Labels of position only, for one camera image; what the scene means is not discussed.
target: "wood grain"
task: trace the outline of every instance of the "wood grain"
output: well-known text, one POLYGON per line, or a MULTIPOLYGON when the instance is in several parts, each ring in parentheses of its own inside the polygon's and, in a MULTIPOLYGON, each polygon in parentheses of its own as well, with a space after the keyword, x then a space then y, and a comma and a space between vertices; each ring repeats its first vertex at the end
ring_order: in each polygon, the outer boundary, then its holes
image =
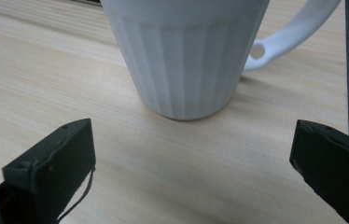
MULTIPOLYGON (((272 0, 258 36, 303 2, 272 0)), ((347 133, 344 28, 342 2, 305 43, 244 73, 224 109, 179 122, 141 102, 100 7, 0 1, 0 169, 91 118, 97 171, 63 223, 345 223, 288 162, 297 119, 347 133)))

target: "mug handle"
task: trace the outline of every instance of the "mug handle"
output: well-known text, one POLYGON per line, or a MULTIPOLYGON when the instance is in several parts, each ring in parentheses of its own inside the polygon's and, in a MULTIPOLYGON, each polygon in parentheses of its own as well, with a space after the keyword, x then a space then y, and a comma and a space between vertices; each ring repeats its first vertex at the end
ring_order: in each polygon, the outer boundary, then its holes
POLYGON ((263 39, 256 39, 253 48, 264 54, 255 59, 248 56, 244 71, 266 66, 273 59, 291 51, 311 36, 331 15, 341 0, 308 0, 286 26, 263 39))

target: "white mug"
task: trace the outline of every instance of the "white mug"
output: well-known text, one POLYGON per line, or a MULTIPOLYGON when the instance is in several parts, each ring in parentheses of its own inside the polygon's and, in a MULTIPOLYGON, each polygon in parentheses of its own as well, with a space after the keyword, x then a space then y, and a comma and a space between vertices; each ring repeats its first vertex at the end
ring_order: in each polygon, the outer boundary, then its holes
POLYGON ((308 0, 281 30, 256 39, 269 0, 101 0, 142 100, 170 119, 201 119, 322 25, 341 0, 308 0), (253 46, 264 49, 258 59, 253 46))

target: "wooden surface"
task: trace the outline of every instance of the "wooden surface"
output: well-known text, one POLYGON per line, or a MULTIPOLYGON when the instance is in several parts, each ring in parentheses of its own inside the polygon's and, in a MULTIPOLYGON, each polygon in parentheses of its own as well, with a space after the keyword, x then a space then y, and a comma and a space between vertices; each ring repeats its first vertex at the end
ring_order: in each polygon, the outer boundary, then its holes
MULTIPOLYGON (((304 2, 272 0, 258 36, 304 2)), ((23 151, 91 118, 92 189, 63 223, 345 223, 288 162, 297 119, 347 133, 344 28, 341 2, 297 49, 244 73, 219 113, 179 122, 141 102, 101 7, 0 1, 0 183, 23 151)))

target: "mug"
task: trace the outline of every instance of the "mug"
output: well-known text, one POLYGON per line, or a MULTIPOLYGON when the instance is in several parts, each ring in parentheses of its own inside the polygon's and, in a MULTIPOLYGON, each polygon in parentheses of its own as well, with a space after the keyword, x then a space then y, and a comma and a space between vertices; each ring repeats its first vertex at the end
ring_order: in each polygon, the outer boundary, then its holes
POLYGON ((340 2, 308 0, 286 26, 255 40, 269 0, 101 0, 141 99, 180 120, 216 113, 242 71, 294 49, 340 2), (258 59, 253 45, 264 51, 258 59))

